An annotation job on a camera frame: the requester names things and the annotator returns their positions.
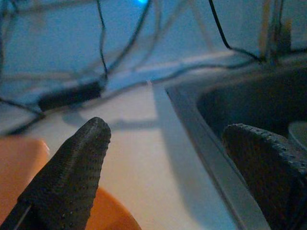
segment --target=blue light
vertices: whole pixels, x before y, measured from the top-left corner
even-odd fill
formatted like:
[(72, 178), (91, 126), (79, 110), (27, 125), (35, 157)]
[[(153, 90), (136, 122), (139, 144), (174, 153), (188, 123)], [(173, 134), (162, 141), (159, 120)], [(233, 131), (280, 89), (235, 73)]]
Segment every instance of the blue light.
[(146, 4), (148, 2), (148, 0), (138, 0), (139, 3), (142, 3), (142, 4)]

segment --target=stainless steel sink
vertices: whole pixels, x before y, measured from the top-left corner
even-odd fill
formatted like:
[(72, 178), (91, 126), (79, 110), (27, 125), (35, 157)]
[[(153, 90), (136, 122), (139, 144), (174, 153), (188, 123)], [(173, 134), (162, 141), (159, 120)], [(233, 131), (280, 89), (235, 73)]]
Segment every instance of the stainless steel sink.
[(288, 125), (307, 120), (307, 69), (295, 69), (205, 90), (197, 108), (215, 133), (233, 123), (287, 136)]
[(307, 64), (229, 71), (172, 86), (167, 93), (238, 227), (270, 229), (220, 137), (233, 123), (287, 136), (290, 122), (307, 120)]

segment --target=white surface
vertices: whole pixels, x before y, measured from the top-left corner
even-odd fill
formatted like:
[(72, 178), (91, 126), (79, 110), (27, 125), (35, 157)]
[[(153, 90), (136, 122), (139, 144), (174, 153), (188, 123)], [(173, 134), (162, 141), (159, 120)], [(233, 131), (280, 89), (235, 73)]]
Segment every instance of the white surface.
[(97, 107), (51, 115), (28, 135), (44, 138), (54, 154), (94, 116), (112, 130), (100, 185), (143, 230), (236, 229), (162, 87), (138, 88)]
[[(227, 50), (223, 45), (210, 6), (206, 0), (161, 0), (162, 27), (178, 5), (182, 5), (165, 34), (163, 34), (153, 55), (146, 65), (178, 61), (184, 57)], [(63, 0), (35, 0), (20, 4), (28, 8), (33, 4), (65, 2)], [(262, 2), (216, 1), (216, 10), (230, 45), (258, 51), (258, 37), (261, 30)], [(108, 65), (122, 51), (138, 21), (143, 5), (137, 0), (101, 1), (106, 24), (105, 56)], [(127, 68), (139, 63), (150, 48), (155, 33), (155, 8), (150, 8), (137, 45), (121, 67)], [(20, 14), (12, 27), (12, 37), (5, 39), (4, 72), (79, 72), (83, 69), (102, 67), (99, 56), (101, 25), (95, 1), (43, 11)]]

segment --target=orange object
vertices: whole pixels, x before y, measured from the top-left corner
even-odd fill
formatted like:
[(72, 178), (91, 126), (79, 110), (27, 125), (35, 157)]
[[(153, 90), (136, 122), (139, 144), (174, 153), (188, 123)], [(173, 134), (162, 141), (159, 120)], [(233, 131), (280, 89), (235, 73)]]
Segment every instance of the orange object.
[(133, 216), (112, 195), (98, 188), (86, 230), (141, 230)]
[[(48, 147), (41, 140), (0, 139), (0, 224), (20, 193), (46, 164)], [(112, 195), (98, 188), (86, 230), (141, 230), (133, 216)]]
[(17, 203), (20, 193), (46, 164), (48, 153), (42, 140), (0, 139), (0, 224)]

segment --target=wire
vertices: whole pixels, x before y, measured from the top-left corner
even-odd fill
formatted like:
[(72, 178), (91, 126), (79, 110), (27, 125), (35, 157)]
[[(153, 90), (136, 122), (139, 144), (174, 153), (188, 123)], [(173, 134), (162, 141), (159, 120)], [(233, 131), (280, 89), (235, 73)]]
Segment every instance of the wire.
[(108, 70), (107, 70), (107, 67), (106, 67), (106, 61), (105, 61), (105, 56), (104, 56), (104, 52), (103, 52), (104, 43), (105, 43), (105, 36), (106, 36), (106, 25), (105, 25), (105, 22), (104, 22), (104, 18), (102, 16), (100, 0), (96, 0), (96, 2), (97, 2), (97, 8), (98, 8), (98, 12), (99, 12), (101, 29), (102, 29), (101, 34), (100, 34), (99, 52), (100, 52), (100, 58), (101, 58), (102, 64), (104, 66), (105, 80), (107, 80)]
[(136, 39), (139, 36), (140, 31), (142, 30), (142, 27), (144, 25), (144, 22), (145, 22), (147, 14), (148, 14), (149, 8), (151, 6), (151, 3), (152, 3), (152, 0), (148, 0), (148, 2), (146, 3), (146, 5), (144, 7), (144, 10), (142, 12), (142, 15), (141, 15), (141, 17), (140, 17), (140, 19), (138, 21), (137, 27), (136, 27), (132, 37), (130, 38), (129, 42), (127, 43), (127, 45), (125, 46), (125, 48), (123, 49), (121, 54), (115, 59), (115, 61), (112, 62), (112, 64), (108, 68), (109, 69), (109, 73), (114, 71), (120, 65), (120, 63), (123, 61), (125, 56), (129, 53), (129, 51), (133, 47)]
[(105, 101), (108, 101), (108, 100), (110, 100), (112, 98), (115, 98), (115, 97), (119, 96), (122, 93), (131, 91), (131, 90), (133, 90), (135, 88), (138, 88), (138, 87), (141, 87), (141, 86), (144, 86), (144, 85), (148, 85), (148, 84), (155, 85), (155, 84), (159, 84), (159, 83), (163, 83), (163, 82), (175, 79), (177, 77), (180, 77), (182, 74), (185, 74), (185, 73), (193, 71), (193, 70), (217, 69), (217, 68), (232, 69), (232, 70), (234, 70), (234, 69), (239, 69), (239, 68), (243, 68), (243, 67), (249, 66), (250, 64), (252, 64), (254, 62), (255, 62), (255, 60), (252, 59), (252, 60), (248, 60), (248, 61), (243, 62), (243, 63), (239, 63), (239, 64), (235, 64), (235, 65), (230, 65), (230, 66), (222, 65), (222, 64), (196, 64), (196, 65), (191, 65), (191, 66), (188, 66), (188, 67), (176, 70), (175, 72), (169, 74), (167, 77), (162, 77), (162, 78), (158, 78), (158, 79), (155, 79), (155, 80), (144, 80), (144, 81), (136, 82), (134, 84), (125, 86), (125, 87), (123, 87), (121, 89), (118, 89), (118, 90), (116, 90), (114, 92), (111, 92), (108, 95), (103, 96), (101, 99), (99, 99), (98, 103), (104, 103)]
[(16, 102), (14, 102), (14, 101), (11, 101), (11, 100), (6, 100), (6, 99), (3, 99), (3, 98), (0, 97), (0, 102), (5, 103), (5, 104), (8, 104), (8, 105), (15, 106), (15, 107), (20, 108), (20, 109), (24, 109), (24, 110), (26, 110), (26, 111), (28, 111), (28, 112), (31, 112), (31, 113), (33, 113), (33, 114), (36, 114), (36, 115), (38, 115), (38, 116), (45, 116), (45, 115), (44, 115), (42, 112), (40, 112), (40, 111), (37, 111), (37, 110), (35, 110), (35, 109), (33, 109), (33, 108), (30, 108), (30, 107), (28, 107), (28, 106), (26, 106), (26, 105), (19, 104), (19, 103), (16, 103)]
[(155, 32), (154, 32), (152, 42), (150, 44), (148, 51), (146, 52), (142, 60), (133, 67), (133, 69), (136, 69), (142, 66), (148, 60), (148, 58), (152, 55), (155, 45), (158, 42), (158, 39), (160, 36), (161, 24), (162, 24), (161, 23), (162, 22), (162, 10), (161, 10), (162, 2), (160, 2), (160, 0), (153, 0), (153, 1), (154, 1), (153, 3), (154, 3), (154, 8), (155, 8)]
[[(1, 3), (1, 15), (0, 15), (0, 77), (2, 76), (3, 65), (4, 65), (4, 43), (8, 40), (8, 32), (12, 31), (12, 28), (15, 26), (16, 16), (19, 13), (19, 8), (17, 3), (14, 0), (9, 0), (13, 7), (13, 13), (8, 14), (8, 1), (2, 1)], [(9, 17), (9, 24), (5, 30), (3, 30), (3, 21), (5, 19), (6, 14)]]
[[(176, 21), (176, 19), (178, 18), (178, 16), (180, 15), (180, 13), (182, 13), (183, 11), (185, 11), (187, 9), (186, 5), (188, 3), (188, 0), (181, 0), (176, 8), (173, 10), (172, 13), (170, 13), (170, 16), (168, 17), (168, 19), (166, 19), (164, 25), (162, 26), (162, 28), (160, 29), (160, 31), (156, 30), (155, 32), (155, 35), (151, 35), (151, 36), (144, 36), (144, 37), (139, 37), (137, 39), (137, 41), (135, 42), (134, 46), (131, 48), (130, 52), (132, 51), (132, 49), (134, 47), (137, 47), (137, 46), (147, 46), (148, 45), (148, 40), (149, 39), (152, 39), (153, 42), (150, 44), (150, 48), (149, 48), (149, 51), (148, 51), (148, 54), (143, 58), (147, 58), (148, 56), (150, 56), (155, 48), (155, 46), (157, 45), (157, 42), (159, 42), (163, 37), (164, 35), (169, 31), (169, 29), (171, 28), (171, 26), (174, 24), (174, 22)], [(156, 24), (159, 24), (159, 18), (161, 16), (161, 13), (158, 12), (161, 10), (161, 6), (159, 6), (160, 9), (157, 10), (156, 12)], [(137, 63), (134, 67), (132, 67), (132, 69), (137, 69), (137, 67), (140, 65), (140, 63)], [(92, 65), (92, 66), (89, 66), (83, 70), (81, 70), (79, 73), (78, 73), (78, 76), (81, 76), (85, 73), (88, 73), (89, 71), (92, 71), (92, 68), (94, 68), (95, 65)]]
[[(138, 87), (141, 87), (141, 86), (144, 86), (144, 85), (159, 84), (159, 83), (162, 83), (162, 82), (169, 81), (171, 79), (175, 79), (175, 78), (181, 76), (182, 74), (187, 73), (187, 72), (192, 71), (192, 70), (206, 69), (206, 68), (210, 68), (210, 69), (214, 69), (214, 68), (239, 69), (239, 68), (242, 68), (242, 67), (246, 67), (246, 66), (248, 66), (252, 63), (254, 63), (254, 60), (249, 60), (249, 61), (246, 61), (246, 62), (243, 62), (243, 63), (230, 65), (230, 66), (221, 65), (221, 64), (197, 64), (197, 65), (188, 66), (188, 67), (185, 67), (183, 69), (179, 69), (179, 70), (173, 72), (172, 74), (170, 74), (170, 75), (168, 75), (167, 77), (164, 77), (164, 78), (155, 79), (155, 80), (145, 80), (145, 81), (141, 81), (141, 82), (136, 82), (132, 85), (125, 86), (125, 87), (123, 87), (119, 90), (116, 90), (116, 91), (110, 93), (109, 95), (102, 97), (99, 100), (99, 103), (104, 103), (105, 101), (110, 100), (112, 98), (115, 98), (115, 97), (119, 96), (120, 94), (122, 94), (124, 92), (128, 92), (130, 90), (133, 90), (135, 88), (138, 88)], [(40, 113), (38, 111), (35, 111), (34, 113), (39, 114), (39, 115), (36, 118), (34, 118), (32, 121), (30, 121), (29, 123), (26, 123), (26, 124), (14, 129), (14, 130), (7, 131), (3, 135), (7, 136), (7, 135), (21, 134), (24, 131), (26, 131), (28, 128), (30, 128), (32, 125), (36, 124), (37, 122), (41, 121), (42, 119), (44, 119), (46, 117), (43, 113)]]
[(258, 61), (259, 63), (261, 63), (263, 60), (261, 58), (257, 57), (256, 55), (254, 55), (254, 54), (252, 54), (252, 53), (250, 53), (250, 52), (248, 52), (248, 51), (246, 51), (244, 49), (231, 47), (229, 45), (229, 43), (227, 42), (226, 37), (224, 35), (224, 32), (223, 32), (222, 26), (220, 24), (219, 18), (217, 16), (213, 0), (208, 0), (208, 1), (209, 1), (209, 4), (210, 4), (210, 8), (211, 8), (211, 11), (212, 11), (212, 14), (213, 14), (216, 26), (217, 26), (217, 28), (219, 30), (221, 39), (222, 39), (224, 45), (226, 46), (226, 48), (228, 48), (230, 50), (233, 50), (233, 51), (236, 51), (238, 53), (242, 53), (242, 54), (248, 55), (248, 56), (252, 57), (253, 59), (255, 59), (256, 61)]

